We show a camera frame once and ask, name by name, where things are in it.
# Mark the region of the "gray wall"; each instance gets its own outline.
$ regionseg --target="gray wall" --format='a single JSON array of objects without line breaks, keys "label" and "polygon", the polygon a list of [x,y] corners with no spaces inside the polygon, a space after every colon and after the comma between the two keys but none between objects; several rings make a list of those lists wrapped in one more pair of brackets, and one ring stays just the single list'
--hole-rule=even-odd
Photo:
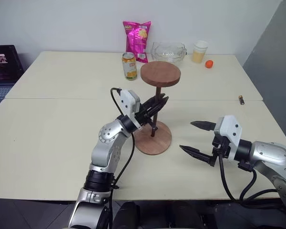
[{"label": "gray wall", "polygon": [[286,135],[286,0],[280,3],[244,70]]}]

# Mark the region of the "metal stand pole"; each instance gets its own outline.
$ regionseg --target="metal stand pole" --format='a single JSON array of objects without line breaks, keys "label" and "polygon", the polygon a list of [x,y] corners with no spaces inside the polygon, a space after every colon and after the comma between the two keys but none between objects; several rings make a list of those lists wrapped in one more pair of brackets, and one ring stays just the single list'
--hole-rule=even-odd
[{"label": "metal stand pole", "polygon": [[[161,94],[161,87],[157,87],[157,88],[156,88],[155,102],[158,102],[158,101],[159,101],[159,99],[160,99],[160,94]],[[156,114],[153,116],[153,123],[154,123],[155,126],[156,126],[156,124],[157,124],[157,117],[158,117],[158,113],[156,113]],[[153,128],[152,128],[151,137],[154,137],[155,132],[156,132],[156,129],[153,127]]]}]

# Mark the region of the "wooden base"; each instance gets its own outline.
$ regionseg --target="wooden base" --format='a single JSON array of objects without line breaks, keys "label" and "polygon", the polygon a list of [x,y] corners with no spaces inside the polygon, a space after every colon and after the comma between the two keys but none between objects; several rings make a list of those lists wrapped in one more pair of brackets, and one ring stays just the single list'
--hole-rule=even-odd
[{"label": "wooden base", "polygon": [[135,146],[142,153],[157,155],[163,153],[170,146],[172,141],[170,129],[159,121],[157,121],[157,127],[154,137],[151,137],[152,127],[150,125],[145,125],[142,130],[134,132]]}]

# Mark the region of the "laptop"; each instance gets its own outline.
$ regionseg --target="laptop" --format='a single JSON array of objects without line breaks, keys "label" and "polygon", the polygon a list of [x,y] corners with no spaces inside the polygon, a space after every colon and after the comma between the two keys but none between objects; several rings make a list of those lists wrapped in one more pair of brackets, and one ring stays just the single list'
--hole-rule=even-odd
[{"label": "laptop", "polygon": [[0,45],[0,100],[24,73],[14,45]]}]

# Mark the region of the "clear plastic bowl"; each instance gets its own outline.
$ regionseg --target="clear plastic bowl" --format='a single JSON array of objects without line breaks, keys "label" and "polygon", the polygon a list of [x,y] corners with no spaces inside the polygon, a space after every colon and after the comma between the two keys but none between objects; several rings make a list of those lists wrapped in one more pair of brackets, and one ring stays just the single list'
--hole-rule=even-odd
[{"label": "clear plastic bowl", "polygon": [[182,43],[154,42],[151,53],[155,61],[178,65],[186,55],[186,48]]}]

